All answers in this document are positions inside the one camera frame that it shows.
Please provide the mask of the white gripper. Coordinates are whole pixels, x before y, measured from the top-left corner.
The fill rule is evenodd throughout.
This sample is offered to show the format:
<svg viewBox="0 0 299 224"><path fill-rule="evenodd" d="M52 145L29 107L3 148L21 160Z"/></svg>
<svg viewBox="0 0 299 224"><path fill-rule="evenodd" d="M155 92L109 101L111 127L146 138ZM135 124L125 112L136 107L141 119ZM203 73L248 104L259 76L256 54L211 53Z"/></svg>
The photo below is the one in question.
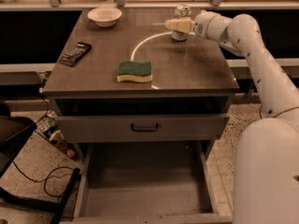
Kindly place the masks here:
<svg viewBox="0 0 299 224"><path fill-rule="evenodd" d="M225 38L225 18L211 11L202 10L194 20L189 17L167 20L164 25L169 30L185 34L194 31L199 37L217 43L222 42Z"/></svg>

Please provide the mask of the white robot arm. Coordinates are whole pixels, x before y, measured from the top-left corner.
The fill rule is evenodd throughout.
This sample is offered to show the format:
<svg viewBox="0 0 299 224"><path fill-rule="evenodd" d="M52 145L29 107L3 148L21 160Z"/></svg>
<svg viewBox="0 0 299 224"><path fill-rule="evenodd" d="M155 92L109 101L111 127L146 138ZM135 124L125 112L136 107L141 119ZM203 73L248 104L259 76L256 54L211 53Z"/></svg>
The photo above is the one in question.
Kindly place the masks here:
<svg viewBox="0 0 299 224"><path fill-rule="evenodd" d="M248 14L202 11L165 27L195 33L246 59L266 117L241 134L235 156L233 224L299 224L299 90Z"/></svg>

